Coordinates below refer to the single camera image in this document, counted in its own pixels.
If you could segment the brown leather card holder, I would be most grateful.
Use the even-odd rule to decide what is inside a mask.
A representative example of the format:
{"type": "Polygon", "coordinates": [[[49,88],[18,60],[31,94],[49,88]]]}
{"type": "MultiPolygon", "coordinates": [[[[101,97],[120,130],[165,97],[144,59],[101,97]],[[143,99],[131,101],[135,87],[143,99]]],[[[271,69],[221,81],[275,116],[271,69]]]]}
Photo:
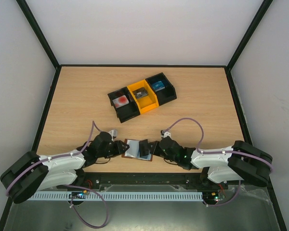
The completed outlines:
{"type": "Polygon", "coordinates": [[[126,139],[125,143],[129,145],[129,149],[121,155],[122,158],[142,160],[142,161],[152,161],[153,155],[149,153],[145,156],[140,156],[139,140],[126,139]]]}

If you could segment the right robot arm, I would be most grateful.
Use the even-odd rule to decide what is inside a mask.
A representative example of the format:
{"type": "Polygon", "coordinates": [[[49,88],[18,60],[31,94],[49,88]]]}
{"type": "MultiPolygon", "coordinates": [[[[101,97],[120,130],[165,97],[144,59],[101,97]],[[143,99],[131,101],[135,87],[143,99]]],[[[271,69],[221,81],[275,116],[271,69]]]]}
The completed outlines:
{"type": "Polygon", "coordinates": [[[151,154],[175,162],[185,170],[208,169],[201,175],[207,189],[224,181],[243,180],[257,187],[266,187],[273,170],[270,154],[244,142],[221,149],[182,147],[171,137],[148,145],[151,154]]]}

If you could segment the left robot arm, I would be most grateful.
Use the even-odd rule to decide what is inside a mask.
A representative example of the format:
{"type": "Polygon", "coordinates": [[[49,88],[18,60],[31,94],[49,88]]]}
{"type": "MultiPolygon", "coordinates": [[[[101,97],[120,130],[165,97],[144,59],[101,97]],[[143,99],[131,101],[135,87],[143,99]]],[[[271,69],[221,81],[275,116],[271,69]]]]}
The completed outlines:
{"type": "Polygon", "coordinates": [[[125,153],[129,145],[116,141],[109,132],[100,132],[93,140],[72,151],[56,155],[38,155],[30,151],[21,156],[1,176],[6,195],[15,204],[22,203],[36,192],[59,185],[80,185],[84,168],[99,158],[113,158],[125,153]]]}

